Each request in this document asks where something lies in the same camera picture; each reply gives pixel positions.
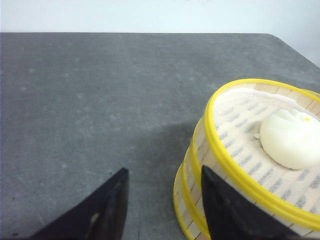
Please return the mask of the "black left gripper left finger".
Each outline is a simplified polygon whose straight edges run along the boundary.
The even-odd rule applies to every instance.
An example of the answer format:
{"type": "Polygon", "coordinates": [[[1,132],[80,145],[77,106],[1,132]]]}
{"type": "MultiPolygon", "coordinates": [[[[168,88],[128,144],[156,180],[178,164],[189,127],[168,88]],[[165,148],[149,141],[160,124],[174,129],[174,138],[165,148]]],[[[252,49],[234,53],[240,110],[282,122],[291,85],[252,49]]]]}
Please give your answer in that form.
{"type": "Polygon", "coordinates": [[[128,211],[129,171],[121,168],[31,240],[120,240],[128,211]]]}

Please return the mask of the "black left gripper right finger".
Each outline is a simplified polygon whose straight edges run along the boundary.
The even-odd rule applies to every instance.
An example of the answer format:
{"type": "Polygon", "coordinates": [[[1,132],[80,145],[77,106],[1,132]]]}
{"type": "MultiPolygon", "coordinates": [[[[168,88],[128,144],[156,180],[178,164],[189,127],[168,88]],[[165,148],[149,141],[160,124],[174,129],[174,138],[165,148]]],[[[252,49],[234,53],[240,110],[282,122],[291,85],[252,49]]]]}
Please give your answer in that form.
{"type": "Polygon", "coordinates": [[[205,165],[201,168],[201,187],[206,222],[213,240],[300,239],[205,165]]]}

